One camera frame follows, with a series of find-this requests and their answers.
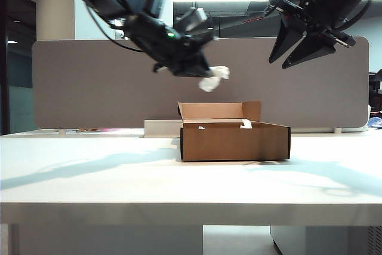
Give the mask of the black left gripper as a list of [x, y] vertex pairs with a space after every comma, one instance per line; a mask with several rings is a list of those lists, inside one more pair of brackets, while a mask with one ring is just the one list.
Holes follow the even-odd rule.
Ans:
[[166, 67], [178, 77], [210, 76], [210, 67], [202, 48], [214, 40], [211, 31], [199, 36], [189, 35], [159, 19], [140, 13], [126, 18], [124, 32], [136, 46], [154, 59], [154, 72]]

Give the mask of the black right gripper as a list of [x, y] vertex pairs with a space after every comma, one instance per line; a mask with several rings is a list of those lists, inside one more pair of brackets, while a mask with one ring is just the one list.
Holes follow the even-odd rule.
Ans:
[[275, 62], [304, 34], [307, 36], [282, 64], [283, 69], [302, 62], [335, 53], [334, 45], [345, 47], [355, 45], [352, 36], [344, 33], [343, 25], [348, 24], [346, 17], [351, 7], [344, 7], [331, 0], [320, 3], [319, 0], [279, 0], [281, 25], [269, 56], [269, 63]]

